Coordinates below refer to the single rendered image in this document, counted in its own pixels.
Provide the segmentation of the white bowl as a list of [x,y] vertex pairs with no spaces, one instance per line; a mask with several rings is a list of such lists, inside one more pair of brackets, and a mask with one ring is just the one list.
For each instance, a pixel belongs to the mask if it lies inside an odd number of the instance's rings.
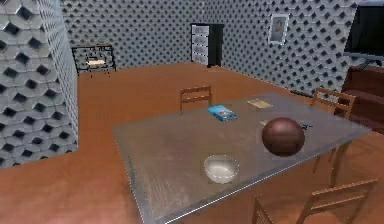
[[228,155],[216,154],[205,159],[204,170],[207,177],[214,183],[227,184],[239,173],[239,164]]

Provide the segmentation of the brown wooden chair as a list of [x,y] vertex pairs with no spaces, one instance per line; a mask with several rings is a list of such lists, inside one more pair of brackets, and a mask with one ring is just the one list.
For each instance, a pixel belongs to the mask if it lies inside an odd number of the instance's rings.
[[183,112],[183,105],[199,101],[207,101],[212,104],[212,88],[210,85],[184,88],[180,90],[179,109]]
[[342,115],[345,119],[349,119],[356,97],[342,92],[329,90],[326,88],[317,88],[310,102],[313,106],[315,103],[321,103],[332,107],[335,114]]
[[310,216],[353,206],[345,221],[345,224],[352,224],[378,181],[378,178],[371,178],[312,192],[294,224],[305,224]]

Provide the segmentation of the dark red television stand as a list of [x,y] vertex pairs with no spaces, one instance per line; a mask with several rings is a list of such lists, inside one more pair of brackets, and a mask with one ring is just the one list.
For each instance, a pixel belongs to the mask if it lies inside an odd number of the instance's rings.
[[342,92],[355,96],[350,119],[384,134],[384,68],[350,67]]

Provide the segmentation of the blue book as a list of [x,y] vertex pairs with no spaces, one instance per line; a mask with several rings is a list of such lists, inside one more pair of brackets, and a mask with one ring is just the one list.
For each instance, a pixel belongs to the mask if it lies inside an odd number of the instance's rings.
[[236,119],[237,115],[224,105],[215,105],[208,108],[208,112],[221,122]]

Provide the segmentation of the tan flat paper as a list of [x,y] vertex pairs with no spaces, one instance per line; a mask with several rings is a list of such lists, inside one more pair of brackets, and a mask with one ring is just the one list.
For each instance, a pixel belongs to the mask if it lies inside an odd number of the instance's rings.
[[248,101],[248,104],[252,105],[252,106],[255,106],[259,109],[265,109],[265,108],[269,108],[271,107],[271,104],[263,101],[263,100],[260,100],[260,99],[253,99],[253,100],[249,100]]

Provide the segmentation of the grey dining table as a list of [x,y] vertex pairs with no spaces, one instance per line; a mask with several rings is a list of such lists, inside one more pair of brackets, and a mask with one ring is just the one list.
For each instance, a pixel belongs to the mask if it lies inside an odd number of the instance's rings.
[[[237,115],[231,121],[221,122],[206,108],[197,108],[114,127],[141,224],[174,224],[368,131],[363,125],[276,92],[259,98],[271,107],[252,106],[250,98],[227,103]],[[269,153],[261,140],[264,122],[276,117],[313,126],[304,130],[304,146],[291,157]],[[228,184],[216,184],[205,174],[205,159],[216,154],[228,155],[239,164],[239,173]]]

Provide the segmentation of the black metal shelf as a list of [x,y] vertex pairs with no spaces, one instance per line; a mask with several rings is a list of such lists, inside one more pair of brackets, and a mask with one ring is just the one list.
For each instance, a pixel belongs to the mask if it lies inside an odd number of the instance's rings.
[[71,48],[77,74],[117,71],[114,48],[111,44],[78,45]]

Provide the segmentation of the black television set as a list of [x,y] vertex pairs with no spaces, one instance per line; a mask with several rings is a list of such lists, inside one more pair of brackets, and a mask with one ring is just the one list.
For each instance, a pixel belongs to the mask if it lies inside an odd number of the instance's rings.
[[363,70],[372,62],[384,61],[384,0],[365,0],[358,4],[348,34],[344,55],[363,58]]

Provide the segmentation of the brown ball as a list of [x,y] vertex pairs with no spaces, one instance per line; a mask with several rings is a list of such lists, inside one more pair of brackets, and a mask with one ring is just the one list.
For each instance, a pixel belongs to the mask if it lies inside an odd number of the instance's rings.
[[305,142],[302,127],[287,117],[277,117],[268,121],[263,127],[261,138],[265,148],[279,157],[297,154]]

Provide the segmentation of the white framed picture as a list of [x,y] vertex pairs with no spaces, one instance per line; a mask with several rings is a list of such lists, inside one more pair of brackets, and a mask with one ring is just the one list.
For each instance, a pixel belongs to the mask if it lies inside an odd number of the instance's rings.
[[272,14],[269,28],[268,42],[270,44],[283,45],[289,23],[288,14]]

